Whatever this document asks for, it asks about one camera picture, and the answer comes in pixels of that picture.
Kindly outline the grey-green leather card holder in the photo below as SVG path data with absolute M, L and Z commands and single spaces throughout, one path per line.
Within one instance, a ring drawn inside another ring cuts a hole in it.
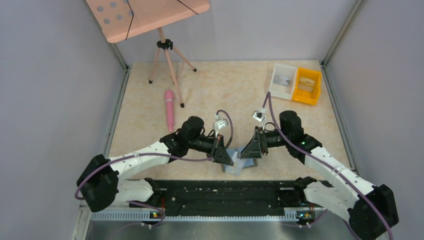
M 222 169 L 223 173 L 228 173 L 232 176 L 237 177 L 241 174 L 242 170 L 249 169 L 249 168 L 255 168 L 255 167 L 258 166 L 256 159 L 253 159 L 253 158 L 248 158 L 248 159 L 237 158 L 237 155 L 239 153 L 241 153 L 243 148 L 244 147 L 242 146 L 242 147 L 238 147 L 238 148 L 228 148 L 226 150 L 228 155 L 233 160 L 233 166 L 221 164 L 221 169 Z

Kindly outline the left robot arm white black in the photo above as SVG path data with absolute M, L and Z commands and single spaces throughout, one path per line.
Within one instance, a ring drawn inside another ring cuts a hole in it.
M 206 154 L 205 161 L 232 165 L 227 153 L 229 144 L 219 131 L 225 127 L 234 133 L 232 120 L 215 116 L 210 134 L 204 133 L 204 121 L 198 116 L 189 117 L 179 129 L 163 136 L 153 144 L 118 157 L 94 156 L 78 178 L 76 199 L 84 200 L 93 213 L 127 201 L 138 201 L 149 207 L 160 202 L 160 193 L 146 180 L 130 183 L 130 178 L 155 166 L 176 160 L 186 161 L 189 150 Z

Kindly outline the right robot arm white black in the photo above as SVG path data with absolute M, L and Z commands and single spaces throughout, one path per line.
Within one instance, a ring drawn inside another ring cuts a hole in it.
M 314 169 L 330 184 L 313 177 L 299 177 L 294 183 L 293 200 L 299 206 L 309 203 L 324 207 L 343 219 L 362 240 L 375 240 L 399 223 L 393 191 L 377 186 L 354 173 L 336 160 L 311 135 L 304 132 L 295 111 L 279 114 L 279 124 L 267 131 L 263 110 L 252 117 L 261 123 L 255 127 L 251 141 L 239 154 L 241 159 L 260 159 L 270 148 L 286 147 L 289 154 L 303 165 Z

